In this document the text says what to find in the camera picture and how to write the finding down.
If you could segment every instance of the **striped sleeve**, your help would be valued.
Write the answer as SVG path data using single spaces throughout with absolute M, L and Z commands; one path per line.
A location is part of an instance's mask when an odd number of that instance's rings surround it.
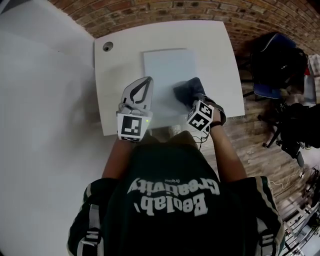
M 279 255 L 285 244 L 285 229 L 268 178 L 249 177 L 228 186 L 238 195 L 245 209 L 256 217 L 259 239 L 255 255 Z
M 69 229 L 67 250 L 70 256 L 103 255 L 101 220 L 119 181 L 102 178 L 89 184 L 83 194 L 83 203 Z

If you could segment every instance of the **wire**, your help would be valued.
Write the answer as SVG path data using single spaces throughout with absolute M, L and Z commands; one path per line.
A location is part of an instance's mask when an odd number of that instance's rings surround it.
M 200 140 L 200 142 L 194 141 L 195 143 L 200 144 L 199 150 L 201 150 L 202 143 L 205 143 L 209 137 L 209 132 L 206 133 L 204 130 L 202 132 L 205 134 L 205 136 L 201 136 L 200 138 L 198 136 L 192 136 L 193 138 L 197 138 L 198 140 Z
M 319 165 L 316 164 L 314 167 L 308 168 L 307 170 L 306 170 L 306 169 L 303 169 L 303 172 L 302 172 L 302 173 L 305 174 L 307 171 L 312 170 L 312 169 L 315 168 L 316 166 L 317 166 L 318 169 L 319 169 Z M 295 174 L 291 175 L 291 176 L 288 178 L 288 181 L 286 182 L 285 186 L 284 186 L 283 183 L 275 183 L 274 181 L 271 181 L 271 180 L 270 180 L 270 183 L 273 183 L 274 185 L 281 185 L 281 186 L 282 186 L 282 189 L 285 190 L 286 187 L 288 186 L 288 183 L 289 183 L 290 178 L 292 178 L 293 176 L 297 175 L 297 172 L 296 172 Z
M 286 182 L 285 186 L 284 186 L 283 183 L 275 183 L 274 181 L 271 181 L 271 180 L 270 180 L 270 183 L 273 183 L 274 185 L 281 185 L 281 186 L 282 186 L 282 189 L 285 190 L 286 187 L 288 186 L 288 183 L 289 183 L 290 178 L 293 177 L 293 176 L 295 176 L 295 175 L 297 175 L 297 172 L 296 172 L 295 174 L 291 175 L 291 176 L 288 178 L 288 181 Z

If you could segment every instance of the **person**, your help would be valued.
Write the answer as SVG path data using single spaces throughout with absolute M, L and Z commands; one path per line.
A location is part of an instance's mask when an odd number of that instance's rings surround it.
M 220 181 L 187 131 L 134 148 L 117 139 L 102 178 L 84 192 L 69 254 L 278 255 L 285 231 L 268 179 L 247 177 L 219 121 L 215 109 Z

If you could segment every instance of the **wooden floor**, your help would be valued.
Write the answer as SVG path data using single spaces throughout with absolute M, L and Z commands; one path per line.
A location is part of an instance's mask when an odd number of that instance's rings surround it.
M 252 90 L 251 84 L 243 84 L 242 91 L 247 93 Z M 303 190 L 308 176 L 299 177 L 298 163 L 287 153 L 281 150 L 275 143 L 270 148 L 262 147 L 273 136 L 273 128 L 258 120 L 258 115 L 264 115 L 272 108 L 270 100 L 256 102 L 251 95 L 244 99 L 245 115 L 229 118 L 224 125 L 225 132 L 231 139 L 236 152 L 241 159 L 249 177 L 267 176 L 271 183 L 273 196 L 279 206 L 284 200 L 294 193 Z M 214 170 L 217 170 L 217 162 L 213 142 L 209 137 L 202 144 L 201 152 Z

